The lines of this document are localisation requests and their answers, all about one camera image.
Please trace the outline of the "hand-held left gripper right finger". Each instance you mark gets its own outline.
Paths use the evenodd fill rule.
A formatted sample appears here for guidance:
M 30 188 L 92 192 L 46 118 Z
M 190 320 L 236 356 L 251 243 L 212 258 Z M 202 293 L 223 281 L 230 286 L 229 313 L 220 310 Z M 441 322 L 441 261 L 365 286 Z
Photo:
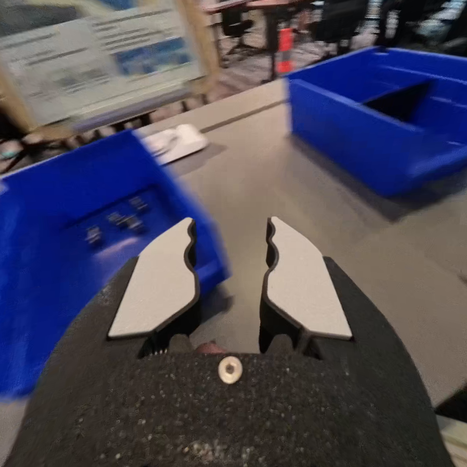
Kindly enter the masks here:
M 259 348 L 286 335 L 305 353 L 315 338 L 353 338 L 321 251 L 277 216 L 267 219 L 266 264 L 260 296 Z

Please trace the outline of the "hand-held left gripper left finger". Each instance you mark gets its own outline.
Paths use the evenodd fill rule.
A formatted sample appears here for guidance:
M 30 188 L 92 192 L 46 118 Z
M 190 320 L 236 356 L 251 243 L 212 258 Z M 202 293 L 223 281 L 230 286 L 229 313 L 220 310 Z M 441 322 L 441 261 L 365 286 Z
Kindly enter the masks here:
M 195 219 L 184 218 L 142 250 L 108 340 L 143 338 L 154 352 L 163 352 L 174 335 L 189 335 L 191 327 L 199 324 L 196 240 Z

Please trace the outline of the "black office chair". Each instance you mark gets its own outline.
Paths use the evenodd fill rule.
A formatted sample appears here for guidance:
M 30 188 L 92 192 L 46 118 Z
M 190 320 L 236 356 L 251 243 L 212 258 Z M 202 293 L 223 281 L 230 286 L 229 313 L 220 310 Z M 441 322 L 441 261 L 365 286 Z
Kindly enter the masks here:
M 241 7 L 227 8 L 220 12 L 220 25 L 224 36 L 237 40 L 237 43 L 225 55 L 233 55 L 236 52 L 256 49 L 244 41 L 244 36 L 254 26 L 254 21 L 243 19 L 242 15 L 243 9 Z

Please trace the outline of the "white board stand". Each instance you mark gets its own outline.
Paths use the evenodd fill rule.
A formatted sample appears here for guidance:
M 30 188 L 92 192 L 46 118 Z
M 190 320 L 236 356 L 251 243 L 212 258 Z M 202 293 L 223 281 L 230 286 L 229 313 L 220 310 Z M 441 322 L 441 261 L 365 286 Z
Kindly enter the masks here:
M 160 166 L 194 155 L 209 146 L 208 139 L 191 124 L 182 124 L 140 137 Z

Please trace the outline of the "orange traffic cone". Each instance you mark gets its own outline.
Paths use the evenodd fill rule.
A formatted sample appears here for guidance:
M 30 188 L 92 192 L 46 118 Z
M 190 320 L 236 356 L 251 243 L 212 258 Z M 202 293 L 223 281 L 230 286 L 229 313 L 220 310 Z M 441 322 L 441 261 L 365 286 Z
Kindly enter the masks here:
M 276 53 L 276 70 L 279 75 L 290 73 L 293 70 L 293 29 L 285 27 L 279 31 L 278 50 Z

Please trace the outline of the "wooden office table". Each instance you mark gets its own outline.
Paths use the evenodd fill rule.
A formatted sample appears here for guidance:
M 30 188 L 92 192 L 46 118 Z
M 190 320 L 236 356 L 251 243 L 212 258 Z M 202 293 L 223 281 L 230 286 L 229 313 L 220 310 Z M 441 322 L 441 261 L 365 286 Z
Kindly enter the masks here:
M 261 10 L 266 21 L 266 52 L 270 58 L 269 76 L 261 81 L 267 84 L 277 78 L 276 53 L 279 49 L 280 22 L 284 22 L 284 27 L 290 27 L 292 11 L 294 9 L 304 9 L 310 6 L 312 1 L 305 0 L 233 0 L 233 1 L 201 1 L 202 11 L 207 15 L 217 15 L 222 11 L 231 8 L 241 8 L 242 10 Z

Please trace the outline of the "blue plastic bin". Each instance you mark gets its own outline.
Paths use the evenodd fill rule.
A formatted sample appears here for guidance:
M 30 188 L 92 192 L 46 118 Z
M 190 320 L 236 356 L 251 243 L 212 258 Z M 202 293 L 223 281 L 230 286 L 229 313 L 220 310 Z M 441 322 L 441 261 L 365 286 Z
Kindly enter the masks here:
M 373 46 L 286 80 L 292 133 L 380 196 L 466 168 L 465 57 Z
M 129 199 L 149 206 L 138 213 Z M 118 212 L 145 231 L 111 225 Z M 29 395 L 76 315 L 121 267 L 182 219 L 195 219 L 201 293 L 230 276 L 213 219 L 126 130 L 10 173 L 0 197 L 1 400 Z M 103 241 L 86 242 L 98 225 Z

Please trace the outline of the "wooden instruction board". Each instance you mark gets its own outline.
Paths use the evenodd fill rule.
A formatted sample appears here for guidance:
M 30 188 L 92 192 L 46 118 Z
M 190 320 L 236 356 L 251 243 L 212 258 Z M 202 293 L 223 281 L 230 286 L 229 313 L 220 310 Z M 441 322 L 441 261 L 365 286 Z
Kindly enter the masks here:
M 206 94 L 219 73 L 195 1 L 1 1 L 1 106 L 59 139 Z

